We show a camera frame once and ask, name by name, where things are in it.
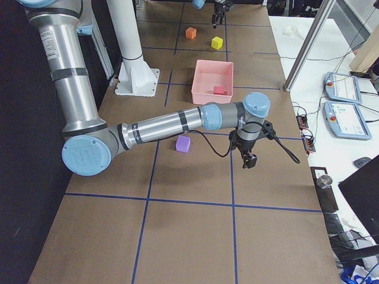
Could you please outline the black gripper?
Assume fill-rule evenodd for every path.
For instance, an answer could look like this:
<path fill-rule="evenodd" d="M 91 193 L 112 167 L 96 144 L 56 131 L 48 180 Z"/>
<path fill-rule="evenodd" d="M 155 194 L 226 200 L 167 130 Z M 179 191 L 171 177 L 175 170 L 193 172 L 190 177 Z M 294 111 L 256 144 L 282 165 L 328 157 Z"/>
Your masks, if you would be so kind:
<path fill-rule="evenodd" d="M 252 153 L 256 140 L 244 140 L 239 136 L 232 139 L 232 150 L 238 149 L 243 159 L 243 168 L 251 169 L 255 167 L 257 155 Z"/>
<path fill-rule="evenodd" d="M 212 15 L 212 25 L 213 28 L 217 28 L 217 16 L 216 14 L 222 14 L 225 12 L 229 12 L 232 9 L 232 1 L 231 0 L 219 0 L 214 1 L 214 13 Z"/>

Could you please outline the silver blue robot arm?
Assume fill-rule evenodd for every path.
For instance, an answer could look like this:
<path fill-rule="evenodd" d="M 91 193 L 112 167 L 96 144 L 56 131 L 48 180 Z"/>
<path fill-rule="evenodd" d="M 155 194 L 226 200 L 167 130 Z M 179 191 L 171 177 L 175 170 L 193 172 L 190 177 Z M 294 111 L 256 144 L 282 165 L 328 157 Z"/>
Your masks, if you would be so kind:
<path fill-rule="evenodd" d="M 254 167 L 252 149 L 268 132 L 264 121 L 269 98 L 260 92 L 240 102 L 205 105 L 150 117 L 147 108 L 135 109 L 128 123 L 109 125 L 95 103 L 88 70 L 78 40 L 79 28 L 93 19 L 90 1 L 22 1 L 29 23 L 40 35 L 50 76 L 65 116 L 62 160 L 73 173 L 93 176 L 115 157 L 133 147 L 179 134 L 231 129 L 229 149 L 240 151 L 243 167 Z"/>
<path fill-rule="evenodd" d="M 216 29 L 218 25 L 223 24 L 226 13 L 233 9 L 234 2 L 228 0 L 214 0 L 213 4 L 214 8 L 211 23 L 213 25 L 213 28 Z M 192 5 L 196 9 L 202 9 L 205 5 L 205 0 L 193 0 Z"/>

